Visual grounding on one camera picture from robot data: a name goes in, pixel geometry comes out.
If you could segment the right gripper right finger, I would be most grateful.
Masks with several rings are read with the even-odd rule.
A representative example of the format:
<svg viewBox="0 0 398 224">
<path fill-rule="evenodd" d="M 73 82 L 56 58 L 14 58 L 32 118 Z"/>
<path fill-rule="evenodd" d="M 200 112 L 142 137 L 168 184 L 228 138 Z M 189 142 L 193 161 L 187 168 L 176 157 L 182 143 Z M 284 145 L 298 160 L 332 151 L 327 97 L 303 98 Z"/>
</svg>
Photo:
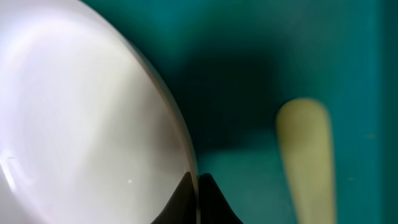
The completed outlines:
<svg viewBox="0 0 398 224">
<path fill-rule="evenodd" d="M 198 186 L 201 224 L 243 224 L 211 174 L 202 174 Z"/>
</svg>

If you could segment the teal serving tray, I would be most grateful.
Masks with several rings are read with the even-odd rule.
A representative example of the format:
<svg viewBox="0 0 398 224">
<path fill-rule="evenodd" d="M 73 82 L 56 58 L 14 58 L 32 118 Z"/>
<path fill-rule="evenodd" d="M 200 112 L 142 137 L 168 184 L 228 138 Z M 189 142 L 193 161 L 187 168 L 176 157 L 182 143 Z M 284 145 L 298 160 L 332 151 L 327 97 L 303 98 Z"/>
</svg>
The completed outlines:
<svg viewBox="0 0 398 224">
<path fill-rule="evenodd" d="M 153 64 L 199 173 L 244 223 L 295 223 L 275 116 L 329 110 L 338 223 L 397 222 L 397 2 L 87 0 Z"/>
</svg>

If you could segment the large white plate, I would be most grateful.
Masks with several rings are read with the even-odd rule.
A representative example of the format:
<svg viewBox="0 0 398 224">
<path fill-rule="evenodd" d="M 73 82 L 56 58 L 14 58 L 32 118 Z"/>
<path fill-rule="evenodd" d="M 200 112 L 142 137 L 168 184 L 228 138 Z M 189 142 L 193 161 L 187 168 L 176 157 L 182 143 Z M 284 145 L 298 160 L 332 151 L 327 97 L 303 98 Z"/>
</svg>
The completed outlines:
<svg viewBox="0 0 398 224">
<path fill-rule="evenodd" d="M 151 223 L 186 172 L 160 75 L 81 1 L 1 2 L 1 222 Z"/>
</svg>

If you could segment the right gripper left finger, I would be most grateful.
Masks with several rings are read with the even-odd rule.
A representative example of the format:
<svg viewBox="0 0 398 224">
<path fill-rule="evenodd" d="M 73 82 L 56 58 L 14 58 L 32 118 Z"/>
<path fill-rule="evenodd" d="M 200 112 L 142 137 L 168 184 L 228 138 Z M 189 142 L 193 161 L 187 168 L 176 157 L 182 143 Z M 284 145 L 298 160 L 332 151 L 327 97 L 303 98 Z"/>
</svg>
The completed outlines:
<svg viewBox="0 0 398 224">
<path fill-rule="evenodd" d="M 196 224 L 197 201 L 190 172 L 186 172 L 164 209 L 151 224 Z"/>
</svg>

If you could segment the yellow plastic spoon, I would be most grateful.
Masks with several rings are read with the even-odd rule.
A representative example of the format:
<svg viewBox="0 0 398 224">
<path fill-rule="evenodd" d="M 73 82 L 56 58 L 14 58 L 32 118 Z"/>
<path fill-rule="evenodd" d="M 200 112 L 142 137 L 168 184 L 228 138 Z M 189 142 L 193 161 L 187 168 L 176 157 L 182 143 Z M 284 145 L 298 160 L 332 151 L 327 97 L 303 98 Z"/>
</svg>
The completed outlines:
<svg viewBox="0 0 398 224">
<path fill-rule="evenodd" d="M 278 145 L 298 223 L 336 223 L 333 139 L 317 100 L 286 102 L 275 119 Z"/>
</svg>

